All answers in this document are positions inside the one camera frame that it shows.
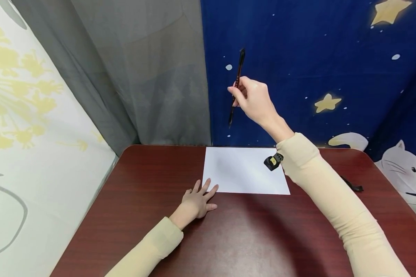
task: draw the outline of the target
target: black clip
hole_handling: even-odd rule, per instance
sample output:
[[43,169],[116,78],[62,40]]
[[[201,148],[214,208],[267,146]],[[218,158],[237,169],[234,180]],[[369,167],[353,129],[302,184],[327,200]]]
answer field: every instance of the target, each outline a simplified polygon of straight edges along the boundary
[[270,171],[273,171],[280,166],[281,161],[283,161],[283,156],[276,152],[274,156],[266,158],[263,163]]
[[354,186],[352,183],[350,183],[347,179],[345,179],[344,177],[340,176],[342,178],[342,180],[344,180],[344,182],[351,188],[351,190],[353,192],[363,192],[364,188],[362,186]]

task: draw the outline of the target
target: star print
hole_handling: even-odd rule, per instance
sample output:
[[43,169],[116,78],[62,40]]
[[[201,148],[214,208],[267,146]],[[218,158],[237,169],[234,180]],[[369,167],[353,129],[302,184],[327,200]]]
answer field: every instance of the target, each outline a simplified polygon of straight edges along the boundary
[[336,108],[336,104],[341,100],[341,98],[333,99],[331,94],[327,93],[323,100],[314,103],[314,105],[318,107],[316,113],[320,113],[323,110],[334,110]]
[[377,4],[375,6],[377,13],[371,25],[373,26],[380,21],[386,21],[390,24],[393,24],[396,20],[396,17],[398,16],[398,13],[411,4],[411,2],[404,0],[387,0]]

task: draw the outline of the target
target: beige sleeve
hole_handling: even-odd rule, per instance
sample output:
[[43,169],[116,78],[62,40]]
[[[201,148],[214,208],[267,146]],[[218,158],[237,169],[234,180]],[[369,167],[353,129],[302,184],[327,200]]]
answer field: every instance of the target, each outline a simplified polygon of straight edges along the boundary
[[106,274],[106,277],[147,277],[182,239],[182,231],[165,217]]
[[285,174],[327,217],[347,251],[355,277],[409,277],[381,227],[304,135],[277,144]]

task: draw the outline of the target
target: calligraphy brush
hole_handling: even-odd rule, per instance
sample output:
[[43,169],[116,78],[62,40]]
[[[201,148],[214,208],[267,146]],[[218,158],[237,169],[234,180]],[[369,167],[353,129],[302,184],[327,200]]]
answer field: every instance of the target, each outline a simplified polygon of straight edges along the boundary
[[[240,79],[240,71],[242,71],[242,65],[243,65],[244,59],[245,59],[245,48],[242,48],[240,50],[240,56],[238,58],[238,70],[237,70],[236,81],[234,83],[234,87],[236,88],[238,88],[238,81]],[[233,103],[231,104],[230,117],[228,119],[228,128],[231,128],[231,124],[233,123],[234,101],[235,101],[235,97],[233,96]]]

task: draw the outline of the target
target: table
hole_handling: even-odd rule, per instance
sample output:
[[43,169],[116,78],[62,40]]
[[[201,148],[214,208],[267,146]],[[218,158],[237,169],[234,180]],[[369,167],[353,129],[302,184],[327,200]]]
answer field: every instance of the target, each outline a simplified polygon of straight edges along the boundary
[[[392,247],[416,277],[416,215],[371,159],[352,149],[320,149],[363,193]],[[202,177],[205,147],[127,148],[53,271],[104,276]],[[217,193],[218,209],[184,229],[184,239],[150,276],[353,276],[342,242],[306,193]]]

